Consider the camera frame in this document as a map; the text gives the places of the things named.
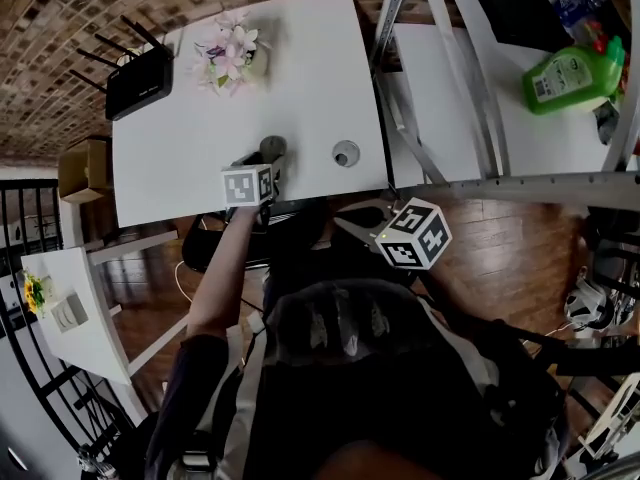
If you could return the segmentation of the white and black helmet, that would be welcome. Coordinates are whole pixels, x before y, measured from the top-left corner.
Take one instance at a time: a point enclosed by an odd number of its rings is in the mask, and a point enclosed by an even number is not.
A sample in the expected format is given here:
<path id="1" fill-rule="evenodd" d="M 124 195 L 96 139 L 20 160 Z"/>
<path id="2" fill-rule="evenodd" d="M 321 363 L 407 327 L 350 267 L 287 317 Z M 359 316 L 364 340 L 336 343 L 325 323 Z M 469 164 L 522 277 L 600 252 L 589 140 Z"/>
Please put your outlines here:
<path id="1" fill-rule="evenodd" d="M 588 270 L 583 266 L 566 297 L 565 318 L 576 331 L 602 331 L 614 320 L 614 305 L 604 288 L 589 280 L 587 274 Z"/>

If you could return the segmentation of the grey rectangular box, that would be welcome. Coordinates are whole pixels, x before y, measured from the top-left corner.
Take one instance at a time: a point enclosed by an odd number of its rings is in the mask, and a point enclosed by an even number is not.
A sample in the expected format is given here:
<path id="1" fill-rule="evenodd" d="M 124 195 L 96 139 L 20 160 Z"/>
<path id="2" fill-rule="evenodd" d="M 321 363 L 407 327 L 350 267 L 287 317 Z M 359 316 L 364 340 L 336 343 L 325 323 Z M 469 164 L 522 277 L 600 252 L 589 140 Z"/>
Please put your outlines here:
<path id="1" fill-rule="evenodd" d="M 61 333 L 77 328 L 88 320 L 88 315 L 76 293 L 55 301 L 50 308 L 50 313 Z"/>

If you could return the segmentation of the person's torso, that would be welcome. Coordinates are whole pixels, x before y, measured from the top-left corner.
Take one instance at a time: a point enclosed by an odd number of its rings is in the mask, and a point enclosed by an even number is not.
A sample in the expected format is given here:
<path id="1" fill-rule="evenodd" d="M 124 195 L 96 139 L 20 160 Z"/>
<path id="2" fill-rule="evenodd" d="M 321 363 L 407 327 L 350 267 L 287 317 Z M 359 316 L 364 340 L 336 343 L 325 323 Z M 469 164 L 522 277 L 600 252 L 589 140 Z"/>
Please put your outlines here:
<path id="1" fill-rule="evenodd" d="M 551 480 L 556 381 L 349 240 L 275 260 L 245 346 L 186 337 L 144 480 Z"/>

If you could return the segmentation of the black metal railing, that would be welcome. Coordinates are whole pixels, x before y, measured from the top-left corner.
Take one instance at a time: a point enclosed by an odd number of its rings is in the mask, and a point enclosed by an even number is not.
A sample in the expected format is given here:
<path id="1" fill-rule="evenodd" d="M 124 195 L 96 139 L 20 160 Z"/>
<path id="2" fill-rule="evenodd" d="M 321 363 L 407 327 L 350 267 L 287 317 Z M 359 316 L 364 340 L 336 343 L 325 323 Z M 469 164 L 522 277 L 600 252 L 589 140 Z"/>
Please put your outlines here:
<path id="1" fill-rule="evenodd" d="M 58 183 L 0 180 L 0 460 L 3 477 L 52 476 L 51 460 L 106 460 L 133 427 L 112 384 L 48 351 L 21 258 L 61 249 Z"/>

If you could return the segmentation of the black monitor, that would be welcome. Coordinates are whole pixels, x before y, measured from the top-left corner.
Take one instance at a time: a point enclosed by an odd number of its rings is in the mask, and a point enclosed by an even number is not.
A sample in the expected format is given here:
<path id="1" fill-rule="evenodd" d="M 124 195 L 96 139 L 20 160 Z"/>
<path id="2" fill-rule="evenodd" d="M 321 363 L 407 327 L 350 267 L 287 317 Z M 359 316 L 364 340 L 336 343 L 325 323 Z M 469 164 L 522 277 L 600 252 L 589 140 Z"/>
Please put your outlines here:
<path id="1" fill-rule="evenodd" d="M 479 0 L 500 43 L 555 52 L 572 44 L 549 0 Z"/>

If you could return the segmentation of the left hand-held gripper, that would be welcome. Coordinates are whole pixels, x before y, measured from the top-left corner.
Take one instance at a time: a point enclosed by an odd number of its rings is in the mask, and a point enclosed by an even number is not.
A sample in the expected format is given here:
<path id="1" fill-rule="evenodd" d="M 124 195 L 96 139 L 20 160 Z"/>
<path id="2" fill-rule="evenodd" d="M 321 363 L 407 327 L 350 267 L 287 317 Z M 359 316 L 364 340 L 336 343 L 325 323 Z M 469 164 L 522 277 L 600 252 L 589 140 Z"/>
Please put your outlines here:
<path id="1" fill-rule="evenodd" d="M 271 206 L 279 195 L 279 181 L 286 157 L 263 164 L 259 151 L 247 154 L 221 171 L 226 222 L 239 208 Z"/>

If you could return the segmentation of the sunflowers in white pot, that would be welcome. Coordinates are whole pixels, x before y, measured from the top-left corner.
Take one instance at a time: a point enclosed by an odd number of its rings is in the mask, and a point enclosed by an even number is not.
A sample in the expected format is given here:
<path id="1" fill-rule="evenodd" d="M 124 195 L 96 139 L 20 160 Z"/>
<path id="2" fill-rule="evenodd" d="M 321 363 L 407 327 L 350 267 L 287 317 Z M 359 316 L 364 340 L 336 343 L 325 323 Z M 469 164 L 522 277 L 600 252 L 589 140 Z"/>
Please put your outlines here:
<path id="1" fill-rule="evenodd" d="M 39 278 L 24 270 L 24 296 L 28 309 L 35 315 L 40 314 L 47 303 L 55 300 L 55 288 L 49 276 Z"/>

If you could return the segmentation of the pale pink flowers in pot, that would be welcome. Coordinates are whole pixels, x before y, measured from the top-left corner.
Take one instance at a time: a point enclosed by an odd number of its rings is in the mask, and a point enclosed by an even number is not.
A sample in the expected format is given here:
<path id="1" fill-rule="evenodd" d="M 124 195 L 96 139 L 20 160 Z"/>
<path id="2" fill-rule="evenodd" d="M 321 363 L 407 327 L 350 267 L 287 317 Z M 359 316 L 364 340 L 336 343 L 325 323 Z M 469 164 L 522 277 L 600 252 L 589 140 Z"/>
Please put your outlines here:
<path id="1" fill-rule="evenodd" d="M 267 83 L 271 45 L 246 10 L 224 11 L 194 43 L 193 74 L 201 88 L 232 96 Z"/>

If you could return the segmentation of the person's right forearm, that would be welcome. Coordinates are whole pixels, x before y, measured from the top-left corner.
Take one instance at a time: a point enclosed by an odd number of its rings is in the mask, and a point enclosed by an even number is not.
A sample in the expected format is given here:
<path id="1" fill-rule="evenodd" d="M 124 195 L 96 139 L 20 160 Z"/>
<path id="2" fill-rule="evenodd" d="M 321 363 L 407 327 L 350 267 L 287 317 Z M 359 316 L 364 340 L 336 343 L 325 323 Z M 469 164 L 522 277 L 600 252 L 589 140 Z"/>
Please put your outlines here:
<path id="1" fill-rule="evenodd" d="M 434 307 L 449 315 L 474 315 L 473 297 L 466 286 L 445 267 L 423 270 L 418 278 L 433 300 Z"/>

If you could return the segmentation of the black router with antennas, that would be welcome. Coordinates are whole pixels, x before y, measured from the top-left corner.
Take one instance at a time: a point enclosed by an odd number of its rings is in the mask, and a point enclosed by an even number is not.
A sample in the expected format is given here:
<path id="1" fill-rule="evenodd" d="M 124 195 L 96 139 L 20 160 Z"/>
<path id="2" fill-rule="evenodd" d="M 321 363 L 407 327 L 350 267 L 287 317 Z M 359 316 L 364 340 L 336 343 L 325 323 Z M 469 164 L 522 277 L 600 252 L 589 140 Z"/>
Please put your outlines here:
<path id="1" fill-rule="evenodd" d="M 140 23 L 132 22 L 124 15 L 121 16 L 121 20 L 151 45 L 148 51 L 135 53 L 100 34 L 95 34 L 96 39 L 128 56 L 129 61 L 118 65 L 81 48 L 76 49 L 81 56 L 112 69 L 105 87 L 74 69 L 70 70 L 73 76 L 105 95 L 105 118 L 108 121 L 120 120 L 169 96 L 173 88 L 173 51 L 160 43 Z"/>

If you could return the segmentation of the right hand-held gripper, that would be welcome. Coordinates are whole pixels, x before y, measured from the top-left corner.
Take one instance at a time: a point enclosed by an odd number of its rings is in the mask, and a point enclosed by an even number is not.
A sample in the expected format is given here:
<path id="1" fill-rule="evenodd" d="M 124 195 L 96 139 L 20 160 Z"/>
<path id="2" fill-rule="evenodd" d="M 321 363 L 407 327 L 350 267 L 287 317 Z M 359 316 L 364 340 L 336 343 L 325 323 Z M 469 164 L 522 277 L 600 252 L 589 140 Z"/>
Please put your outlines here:
<path id="1" fill-rule="evenodd" d="M 378 248 L 393 267 L 431 269 L 452 241 L 441 208 L 412 198 L 395 214 L 394 205 L 394 201 L 381 198 L 360 201 L 338 210 L 340 217 L 335 217 L 334 222 L 369 249 Z M 380 223 L 361 225 L 343 219 L 345 216 L 394 217 L 380 232 Z"/>

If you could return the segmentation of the white metal shelf rack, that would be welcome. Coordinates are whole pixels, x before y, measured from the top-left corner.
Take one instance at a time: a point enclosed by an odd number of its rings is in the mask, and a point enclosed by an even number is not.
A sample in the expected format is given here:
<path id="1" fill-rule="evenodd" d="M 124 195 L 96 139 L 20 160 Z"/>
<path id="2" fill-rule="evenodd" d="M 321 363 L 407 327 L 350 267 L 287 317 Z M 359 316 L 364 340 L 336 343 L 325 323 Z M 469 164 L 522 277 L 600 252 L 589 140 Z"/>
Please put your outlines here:
<path id="1" fill-rule="evenodd" d="M 383 0 L 369 65 L 389 186 L 404 197 L 497 199 L 640 212 L 640 0 L 620 119 L 602 144 L 594 115 L 526 107 L 540 50 L 499 42 L 479 0 Z"/>

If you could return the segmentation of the grey computer mouse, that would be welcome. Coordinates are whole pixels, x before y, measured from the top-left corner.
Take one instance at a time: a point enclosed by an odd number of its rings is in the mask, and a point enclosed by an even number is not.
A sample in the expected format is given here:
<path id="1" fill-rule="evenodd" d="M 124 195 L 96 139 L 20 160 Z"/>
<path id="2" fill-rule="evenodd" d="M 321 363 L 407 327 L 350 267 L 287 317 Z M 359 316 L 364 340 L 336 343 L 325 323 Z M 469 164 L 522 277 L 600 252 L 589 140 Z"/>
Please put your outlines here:
<path id="1" fill-rule="evenodd" d="M 271 135 L 261 140 L 259 153 L 265 164 L 273 164 L 286 155 L 287 143 L 281 136 Z"/>

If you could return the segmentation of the person's left forearm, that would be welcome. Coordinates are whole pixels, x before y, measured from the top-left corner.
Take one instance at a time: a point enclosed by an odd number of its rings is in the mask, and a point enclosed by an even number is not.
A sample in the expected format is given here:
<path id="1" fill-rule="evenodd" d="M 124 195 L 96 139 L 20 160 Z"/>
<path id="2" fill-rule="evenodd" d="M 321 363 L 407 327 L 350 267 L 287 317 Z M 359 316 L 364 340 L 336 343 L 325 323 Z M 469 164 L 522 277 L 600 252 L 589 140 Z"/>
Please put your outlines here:
<path id="1" fill-rule="evenodd" d="M 240 207 L 221 240 L 196 290 L 187 315 L 186 336 L 226 338 L 239 323 L 245 265 L 258 207 Z"/>

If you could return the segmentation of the open cardboard box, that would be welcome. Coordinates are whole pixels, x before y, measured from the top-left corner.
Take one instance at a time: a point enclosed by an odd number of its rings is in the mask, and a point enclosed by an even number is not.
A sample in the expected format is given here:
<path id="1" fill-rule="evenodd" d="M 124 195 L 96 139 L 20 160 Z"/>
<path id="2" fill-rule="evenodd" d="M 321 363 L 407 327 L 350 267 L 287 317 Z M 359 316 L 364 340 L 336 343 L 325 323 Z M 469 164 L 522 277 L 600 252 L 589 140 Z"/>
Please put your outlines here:
<path id="1" fill-rule="evenodd" d="M 58 190 L 62 201 L 84 204 L 99 199 L 113 188 L 111 139 L 89 136 L 58 160 Z"/>

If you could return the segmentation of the small white side table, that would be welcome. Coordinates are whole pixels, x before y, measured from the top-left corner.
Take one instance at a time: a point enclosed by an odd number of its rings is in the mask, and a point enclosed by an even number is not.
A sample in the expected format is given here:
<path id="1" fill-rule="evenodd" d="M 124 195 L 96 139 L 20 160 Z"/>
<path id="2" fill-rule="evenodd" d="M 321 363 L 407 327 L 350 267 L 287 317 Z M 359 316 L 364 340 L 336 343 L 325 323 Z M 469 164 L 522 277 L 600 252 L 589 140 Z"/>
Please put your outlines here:
<path id="1" fill-rule="evenodd" d="M 131 376 L 186 327 L 182 317 L 134 360 L 129 360 L 113 322 L 117 314 L 109 307 L 97 267 L 127 254 L 142 252 L 178 238 L 175 230 L 123 244 L 89 251 L 84 246 L 26 255 L 21 258 L 24 270 L 39 278 L 49 276 L 56 298 L 39 314 L 40 329 L 51 354 L 73 366 L 123 385 Z M 77 328 L 61 333 L 53 320 L 53 303 L 76 293 L 88 315 Z"/>

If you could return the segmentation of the green detergent bottle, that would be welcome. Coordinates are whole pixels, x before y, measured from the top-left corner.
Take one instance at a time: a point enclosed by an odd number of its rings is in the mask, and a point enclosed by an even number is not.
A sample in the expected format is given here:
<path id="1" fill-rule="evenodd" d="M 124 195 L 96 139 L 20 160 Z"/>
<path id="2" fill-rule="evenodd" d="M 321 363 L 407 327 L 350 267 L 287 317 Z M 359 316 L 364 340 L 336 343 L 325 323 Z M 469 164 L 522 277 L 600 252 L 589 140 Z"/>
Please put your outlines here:
<path id="1" fill-rule="evenodd" d="M 557 51 L 523 75 L 528 109 L 535 115 L 570 107 L 594 110 L 616 92 L 625 57 L 619 36 L 600 50 L 575 45 Z"/>

